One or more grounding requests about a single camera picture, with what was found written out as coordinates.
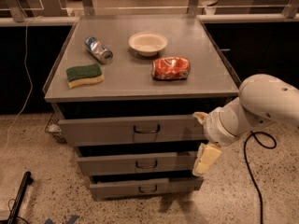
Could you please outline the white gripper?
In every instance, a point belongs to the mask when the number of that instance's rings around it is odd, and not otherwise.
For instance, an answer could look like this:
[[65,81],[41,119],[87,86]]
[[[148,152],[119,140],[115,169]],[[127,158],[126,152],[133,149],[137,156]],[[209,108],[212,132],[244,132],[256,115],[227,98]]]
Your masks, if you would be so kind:
[[211,142],[200,145],[192,168],[193,175],[201,176],[221,155],[220,147],[230,146],[246,131],[246,123],[241,120],[244,112],[231,107],[218,107],[209,114],[194,112],[192,116],[204,125],[205,136]]

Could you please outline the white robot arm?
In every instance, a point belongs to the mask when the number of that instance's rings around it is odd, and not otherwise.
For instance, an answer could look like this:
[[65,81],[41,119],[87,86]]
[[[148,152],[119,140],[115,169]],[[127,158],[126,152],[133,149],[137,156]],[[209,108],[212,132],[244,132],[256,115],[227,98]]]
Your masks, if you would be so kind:
[[194,112],[207,144],[199,147],[192,173],[203,175],[221,155],[221,148],[243,133],[282,122],[299,128],[299,90],[277,77],[257,74],[246,78],[238,96],[210,113]]

